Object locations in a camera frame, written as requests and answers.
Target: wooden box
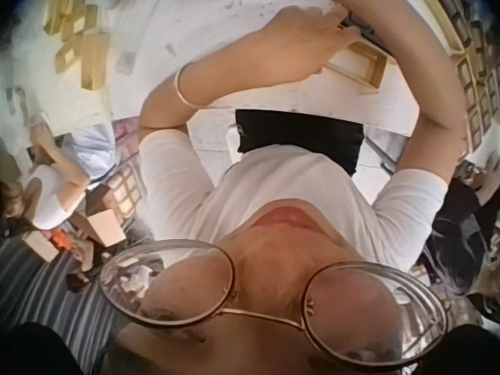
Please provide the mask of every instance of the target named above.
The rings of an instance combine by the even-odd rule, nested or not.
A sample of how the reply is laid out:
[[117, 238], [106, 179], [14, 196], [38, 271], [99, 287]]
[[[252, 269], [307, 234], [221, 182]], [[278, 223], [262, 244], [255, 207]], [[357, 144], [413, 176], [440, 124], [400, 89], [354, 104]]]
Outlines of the wooden box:
[[378, 91], [384, 79], [388, 58], [385, 51], [368, 41], [360, 41], [336, 54], [326, 68]]
[[454, 0], [425, 0], [456, 53], [464, 53], [472, 43], [464, 15]]

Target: white sleeve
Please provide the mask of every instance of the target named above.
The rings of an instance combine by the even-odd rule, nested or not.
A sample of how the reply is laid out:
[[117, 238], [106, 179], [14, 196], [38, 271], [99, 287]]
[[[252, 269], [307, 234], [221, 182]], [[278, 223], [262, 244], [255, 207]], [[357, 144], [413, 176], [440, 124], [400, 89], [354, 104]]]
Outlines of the white sleeve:
[[141, 143], [145, 221], [156, 240], [188, 238], [196, 213], [213, 190], [189, 137], [158, 130]]
[[409, 270], [420, 256], [443, 206], [448, 185], [424, 170], [397, 172], [373, 204], [380, 251], [389, 266]]

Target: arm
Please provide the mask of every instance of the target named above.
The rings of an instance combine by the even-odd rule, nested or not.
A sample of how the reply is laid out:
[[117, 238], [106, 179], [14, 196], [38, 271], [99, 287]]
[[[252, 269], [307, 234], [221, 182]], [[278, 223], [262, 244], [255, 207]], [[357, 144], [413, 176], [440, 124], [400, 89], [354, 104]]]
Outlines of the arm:
[[64, 151], [56, 145], [45, 148], [47, 154], [52, 158], [55, 164], [59, 167], [62, 175], [71, 183], [81, 187], [87, 187], [90, 183], [90, 177], [69, 158]]
[[[235, 92], [304, 80], [358, 37], [355, 28], [338, 29], [346, 16], [340, 6], [325, 16], [285, 8], [264, 29], [187, 66], [180, 92], [191, 104], [207, 106]], [[142, 139], [160, 129], [187, 133], [186, 122], [197, 110], [179, 99], [173, 80], [167, 78], [144, 103]]]
[[398, 169], [426, 170], [449, 183], [464, 149], [468, 124], [465, 96], [452, 61], [407, 1], [341, 2], [384, 40], [420, 106], [420, 117]]

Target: white shirt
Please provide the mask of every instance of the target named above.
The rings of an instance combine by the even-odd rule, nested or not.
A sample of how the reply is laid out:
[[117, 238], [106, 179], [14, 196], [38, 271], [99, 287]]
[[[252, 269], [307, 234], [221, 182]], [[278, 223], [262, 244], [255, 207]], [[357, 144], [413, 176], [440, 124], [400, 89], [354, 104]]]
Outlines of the white shirt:
[[145, 219], [156, 240], [217, 243], [265, 204], [297, 198], [317, 207], [367, 261], [409, 270], [448, 190], [432, 173], [402, 170], [370, 205], [325, 155], [282, 145], [249, 152], [214, 187], [180, 131], [156, 131], [140, 151]]
[[23, 182], [23, 187], [26, 188], [34, 178], [39, 179], [41, 182], [41, 193], [34, 211], [32, 224], [40, 230], [54, 229], [71, 216], [85, 198], [85, 194], [75, 200], [72, 207], [66, 211], [59, 201], [58, 193], [61, 187], [67, 183], [67, 180], [59, 171], [57, 165], [38, 166], [33, 174]]

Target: lips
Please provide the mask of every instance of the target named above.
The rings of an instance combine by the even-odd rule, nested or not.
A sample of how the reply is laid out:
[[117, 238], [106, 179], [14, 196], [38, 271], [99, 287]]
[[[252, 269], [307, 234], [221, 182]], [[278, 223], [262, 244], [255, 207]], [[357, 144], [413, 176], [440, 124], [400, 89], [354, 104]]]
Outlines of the lips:
[[270, 227], [276, 224], [286, 224], [292, 228], [301, 228], [325, 234], [316, 221], [311, 219], [304, 211], [295, 207], [274, 209], [261, 216], [252, 227]]

